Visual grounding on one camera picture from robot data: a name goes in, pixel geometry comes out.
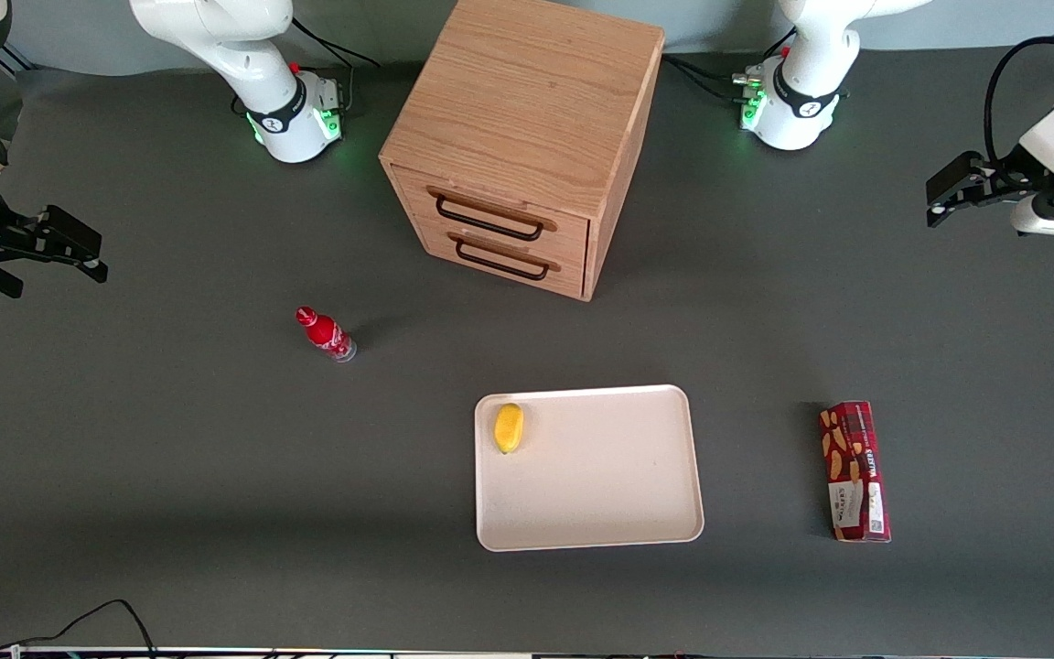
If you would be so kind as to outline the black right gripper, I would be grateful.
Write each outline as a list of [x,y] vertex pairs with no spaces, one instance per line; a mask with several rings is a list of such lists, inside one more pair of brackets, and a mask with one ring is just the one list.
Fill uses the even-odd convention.
[[97,231],[59,206],[48,205],[38,214],[0,214],[0,263],[59,263],[103,284],[109,268],[100,258],[102,243]]

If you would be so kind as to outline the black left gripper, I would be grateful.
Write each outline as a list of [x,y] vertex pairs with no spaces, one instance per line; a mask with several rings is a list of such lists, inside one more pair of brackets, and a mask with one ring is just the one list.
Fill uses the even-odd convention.
[[1046,190],[1053,174],[1023,146],[988,159],[965,151],[926,179],[926,226],[938,228],[957,211],[991,203],[1014,203]]

